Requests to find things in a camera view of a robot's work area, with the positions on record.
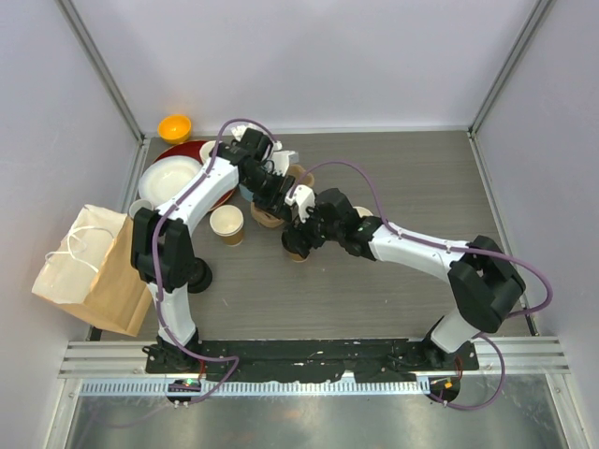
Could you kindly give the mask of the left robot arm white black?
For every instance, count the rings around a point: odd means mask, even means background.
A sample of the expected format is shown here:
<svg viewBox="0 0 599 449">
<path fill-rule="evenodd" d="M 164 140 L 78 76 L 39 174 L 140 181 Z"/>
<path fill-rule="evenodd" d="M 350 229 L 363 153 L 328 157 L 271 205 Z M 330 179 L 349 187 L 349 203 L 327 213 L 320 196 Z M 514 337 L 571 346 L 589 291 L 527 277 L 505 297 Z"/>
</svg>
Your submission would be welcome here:
<svg viewBox="0 0 599 449">
<path fill-rule="evenodd" d="M 179 192 L 134 215 L 131 265 L 152 296 L 159 323 L 156 342 L 142 349 L 151 374 L 187 373 L 211 362 L 200 352 L 189 297 L 212 283 L 212 270 L 195 255 L 191 237 L 216 202 L 242 185 L 263 210 L 291 215 L 285 198 L 294 181 L 287 171 L 298 153 L 253 125 L 237 126 L 233 135 L 229 143 L 215 140 L 205 164 Z"/>
</svg>

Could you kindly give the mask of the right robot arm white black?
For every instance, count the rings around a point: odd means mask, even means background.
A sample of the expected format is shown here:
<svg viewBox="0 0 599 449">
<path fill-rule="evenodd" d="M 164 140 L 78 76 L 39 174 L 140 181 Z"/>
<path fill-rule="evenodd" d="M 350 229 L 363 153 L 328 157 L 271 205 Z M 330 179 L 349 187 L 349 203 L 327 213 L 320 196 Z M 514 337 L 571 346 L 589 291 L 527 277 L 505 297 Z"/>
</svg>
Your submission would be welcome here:
<svg viewBox="0 0 599 449">
<path fill-rule="evenodd" d="M 297 258 L 334 241 L 352 256 L 413 268 L 450 286 L 454 310 L 406 354 L 408 366 L 446 368 L 468 340 L 496 332 L 525 292 L 523 279 L 487 237 L 466 242 L 405 231 L 378 216 L 360 215 L 336 188 L 317 194 L 299 186 L 285 196 L 285 206 L 292 220 L 282 243 Z"/>
</svg>

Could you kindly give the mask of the black lid stack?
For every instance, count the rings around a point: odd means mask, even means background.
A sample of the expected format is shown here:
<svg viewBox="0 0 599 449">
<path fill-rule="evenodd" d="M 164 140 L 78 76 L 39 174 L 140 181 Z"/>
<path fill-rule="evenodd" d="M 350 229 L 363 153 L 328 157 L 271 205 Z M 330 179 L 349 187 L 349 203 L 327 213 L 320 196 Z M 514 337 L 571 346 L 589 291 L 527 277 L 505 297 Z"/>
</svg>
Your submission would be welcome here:
<svg viewBox="0 0 599 449">
<path fill-rule="evenodd" d="M 212 270 L 201 258 L 195 259 L 195 270 L 187 284 L 187 290 L 191 294 L 199 294 L 206 291 L 212 283 Z"/>
</svg>

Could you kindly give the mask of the brown paper cups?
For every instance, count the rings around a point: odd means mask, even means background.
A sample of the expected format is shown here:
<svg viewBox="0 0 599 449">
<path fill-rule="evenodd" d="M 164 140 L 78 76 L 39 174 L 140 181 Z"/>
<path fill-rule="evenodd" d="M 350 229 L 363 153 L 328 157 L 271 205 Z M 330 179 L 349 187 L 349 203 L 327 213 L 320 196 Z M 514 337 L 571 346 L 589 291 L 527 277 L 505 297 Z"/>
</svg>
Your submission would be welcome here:
<svg viewBox="0 0 599 449">
<path fill-rule="evenodd" d="M 227 246 L 241 244 L 244 237 L 244 217 L 242 211 L 232 205 L 224 205 L 215 209 L 210 216 L 212 231 Z"/>
</svg>

